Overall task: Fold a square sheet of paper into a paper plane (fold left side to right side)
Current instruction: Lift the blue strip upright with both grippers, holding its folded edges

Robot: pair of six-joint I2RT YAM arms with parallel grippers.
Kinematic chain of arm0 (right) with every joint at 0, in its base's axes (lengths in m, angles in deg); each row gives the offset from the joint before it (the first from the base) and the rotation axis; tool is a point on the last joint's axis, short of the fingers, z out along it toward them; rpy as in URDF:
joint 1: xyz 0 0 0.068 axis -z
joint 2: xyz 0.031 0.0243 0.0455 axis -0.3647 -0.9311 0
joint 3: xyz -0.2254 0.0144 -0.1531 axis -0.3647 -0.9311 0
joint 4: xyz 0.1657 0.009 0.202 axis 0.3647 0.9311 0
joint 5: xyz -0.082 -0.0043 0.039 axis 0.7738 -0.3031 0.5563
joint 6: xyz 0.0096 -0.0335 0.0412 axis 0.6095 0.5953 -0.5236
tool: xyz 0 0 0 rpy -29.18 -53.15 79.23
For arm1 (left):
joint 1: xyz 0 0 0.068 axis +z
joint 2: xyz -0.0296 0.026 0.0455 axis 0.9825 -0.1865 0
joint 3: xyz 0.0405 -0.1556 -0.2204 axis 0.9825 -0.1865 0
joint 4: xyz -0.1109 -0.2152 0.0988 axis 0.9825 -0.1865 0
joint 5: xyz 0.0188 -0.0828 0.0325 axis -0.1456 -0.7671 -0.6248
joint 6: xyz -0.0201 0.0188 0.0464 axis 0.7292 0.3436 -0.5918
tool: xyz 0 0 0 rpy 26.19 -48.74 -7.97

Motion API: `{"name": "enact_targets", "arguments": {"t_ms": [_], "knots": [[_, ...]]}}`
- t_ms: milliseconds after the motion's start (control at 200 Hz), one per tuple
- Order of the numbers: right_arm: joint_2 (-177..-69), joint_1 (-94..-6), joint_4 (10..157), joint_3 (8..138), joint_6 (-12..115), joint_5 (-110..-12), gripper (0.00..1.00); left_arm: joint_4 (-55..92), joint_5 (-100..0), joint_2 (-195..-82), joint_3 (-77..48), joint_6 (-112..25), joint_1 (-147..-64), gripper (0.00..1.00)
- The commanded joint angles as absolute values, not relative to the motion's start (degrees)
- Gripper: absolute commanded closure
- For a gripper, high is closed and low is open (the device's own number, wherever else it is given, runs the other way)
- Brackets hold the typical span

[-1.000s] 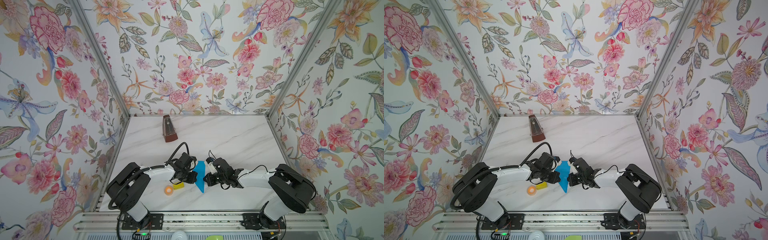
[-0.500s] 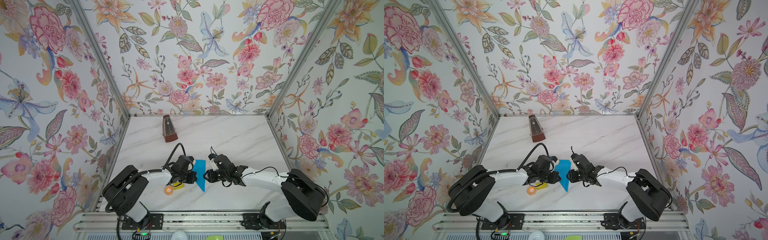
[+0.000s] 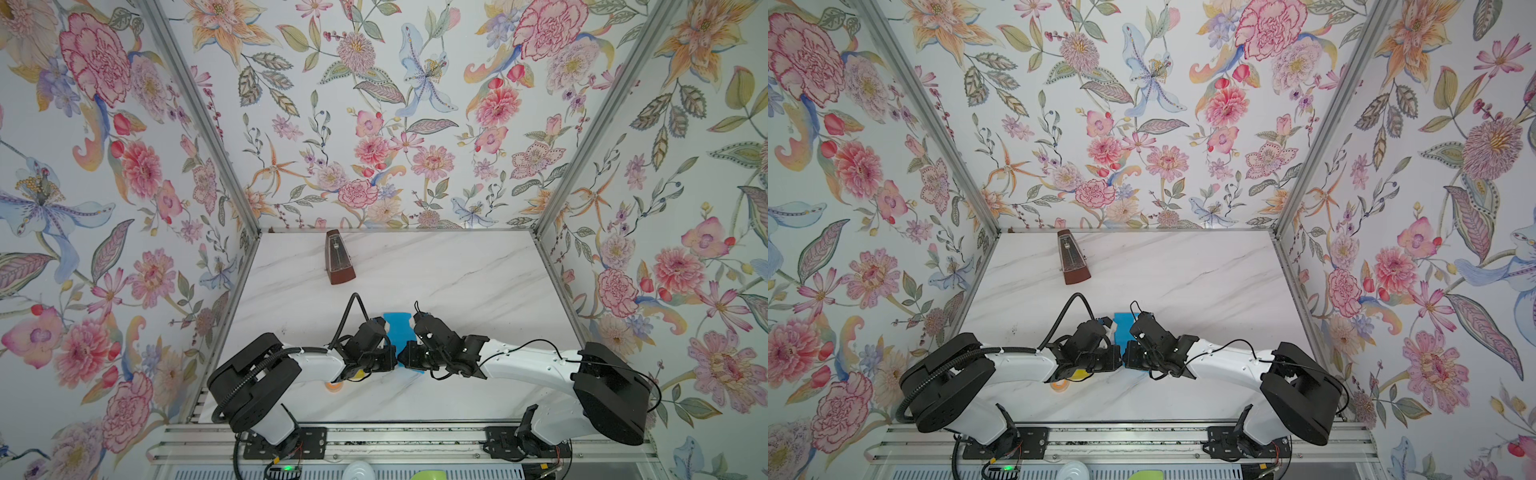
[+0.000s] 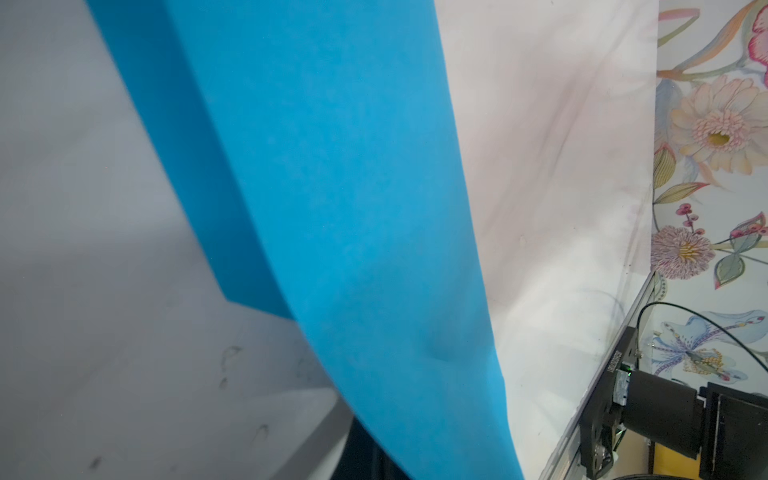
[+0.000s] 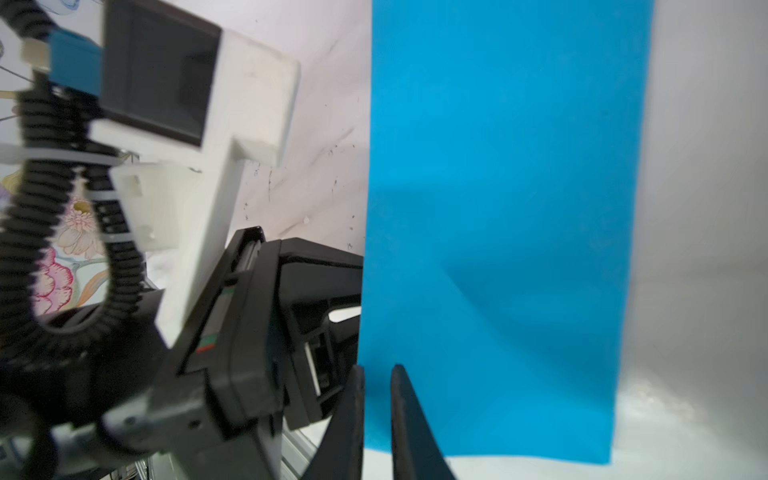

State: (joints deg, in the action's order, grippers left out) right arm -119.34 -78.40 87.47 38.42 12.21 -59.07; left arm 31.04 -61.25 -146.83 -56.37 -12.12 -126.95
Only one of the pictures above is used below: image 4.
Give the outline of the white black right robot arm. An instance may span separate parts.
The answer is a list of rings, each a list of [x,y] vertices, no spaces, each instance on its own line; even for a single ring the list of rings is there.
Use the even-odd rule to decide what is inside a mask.
[[[622,423],[699,460],[702,479],[767,477],[767,398],[713,383],[695,390],[637,371]]]

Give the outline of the blue square paper sheet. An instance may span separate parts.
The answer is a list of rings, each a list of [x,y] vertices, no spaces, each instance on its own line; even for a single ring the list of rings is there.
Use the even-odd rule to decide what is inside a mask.
[[[225,297],[414,479],[518,479],[434,4],[92,1]]]

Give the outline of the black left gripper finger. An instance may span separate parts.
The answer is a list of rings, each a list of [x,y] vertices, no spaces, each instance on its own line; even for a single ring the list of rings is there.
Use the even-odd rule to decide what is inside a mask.
[[[331,480],[395,480],[396,464],[353,418],[346,444]]]

